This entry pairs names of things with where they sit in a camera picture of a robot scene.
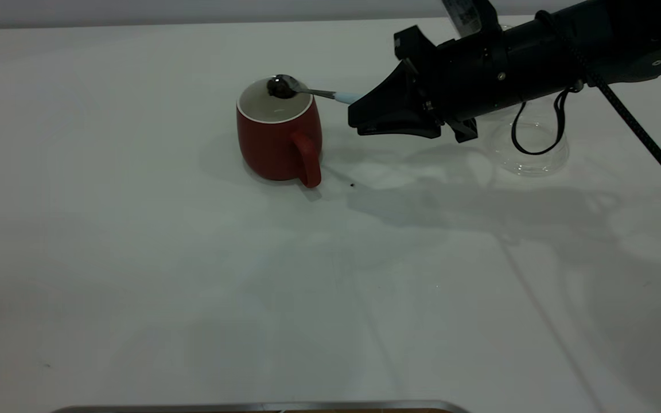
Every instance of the label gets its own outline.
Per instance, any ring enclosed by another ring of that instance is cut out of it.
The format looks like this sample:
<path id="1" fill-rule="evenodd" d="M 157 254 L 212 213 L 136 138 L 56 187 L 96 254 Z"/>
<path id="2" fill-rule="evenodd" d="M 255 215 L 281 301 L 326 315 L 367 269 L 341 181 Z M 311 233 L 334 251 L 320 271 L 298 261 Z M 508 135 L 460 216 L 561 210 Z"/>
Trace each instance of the label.
<path id="1" fill-rule="evenodd" d="M 481 18 L 472 0 L 443 0 L 443 5 L 461 37 L 481 31 Z"/>

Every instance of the metal spoon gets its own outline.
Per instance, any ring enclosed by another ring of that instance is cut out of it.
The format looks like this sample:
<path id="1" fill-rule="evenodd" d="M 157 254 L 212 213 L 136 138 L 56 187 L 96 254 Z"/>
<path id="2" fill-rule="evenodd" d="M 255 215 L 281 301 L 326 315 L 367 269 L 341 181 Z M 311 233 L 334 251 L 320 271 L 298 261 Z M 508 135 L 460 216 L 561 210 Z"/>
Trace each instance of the metal spoon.
<path id="1" fill-rule="evenodd" d="M 355 93 L 342 93 L 331 91 L 317 91 L 316 89 L 307 89 L 297 81 L 296 78 L 287 74 L 278 74 L 267 81 L 267 91 L 270 96 L 279 99 L 291 99 L 298 93 L 309 93 L 311 95 L 323 98 L 333 99 L 344 104 L 352 104 L 360 99 L 361 95 Z"/>

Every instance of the red mug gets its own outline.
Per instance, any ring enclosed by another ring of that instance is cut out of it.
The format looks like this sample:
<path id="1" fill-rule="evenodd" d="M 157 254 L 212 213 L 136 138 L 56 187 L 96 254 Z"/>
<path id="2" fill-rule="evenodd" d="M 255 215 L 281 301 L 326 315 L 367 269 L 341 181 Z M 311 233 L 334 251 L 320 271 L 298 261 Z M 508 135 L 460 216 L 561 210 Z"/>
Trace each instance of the red mug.
<path id="1" fill-rule="evenodd" d="M 268 80 L 252 83 L 236 102 L 242 156 L 262 178 L 300 178 L 307 188 L 315 188 L 323 144 L 315 99 L 306 93 L 291 99 L 270 96 Z"/>

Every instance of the robotic arm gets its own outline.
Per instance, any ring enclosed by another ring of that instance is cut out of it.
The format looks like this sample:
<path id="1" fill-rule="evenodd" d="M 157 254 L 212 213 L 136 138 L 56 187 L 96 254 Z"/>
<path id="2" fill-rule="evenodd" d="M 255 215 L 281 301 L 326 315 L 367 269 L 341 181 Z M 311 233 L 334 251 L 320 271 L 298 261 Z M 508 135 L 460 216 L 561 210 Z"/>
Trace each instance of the robotic arm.
<path id="1" fill-rule="evenodd" d="M 464 36 L 433 45 L 417 26 L 394 35 L 401 61 L 348 110 L 361 135 L 477 138 L 475 117 L 583 83 L 596 86 L 541 19 L 506 32 L 488 0 L 444 0 Z M 661 75 L 661 0 L 587 0 L 551 15 L 606 83 Z"/>

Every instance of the white table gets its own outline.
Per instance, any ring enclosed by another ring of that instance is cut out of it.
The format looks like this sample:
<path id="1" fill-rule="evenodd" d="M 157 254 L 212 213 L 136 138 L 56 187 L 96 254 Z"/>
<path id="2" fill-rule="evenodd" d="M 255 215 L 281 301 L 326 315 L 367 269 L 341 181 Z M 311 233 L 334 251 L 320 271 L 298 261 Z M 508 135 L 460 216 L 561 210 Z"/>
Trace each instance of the white table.
<path id="1" fill-rule="evenodd" d="M 336 102 L 319 102 L 317 190 L 244 167 L 246 84 L 368 91 L 413 24 L 454 35 L 444 19 L 0 30 L 0 412 L 661 411 L 661 169 L 598 92 L 569 99 L 571 158 L 549 178 L 449 130 L 356 136 Z M 661 78 L 616 91 L 661 144 Z"/>

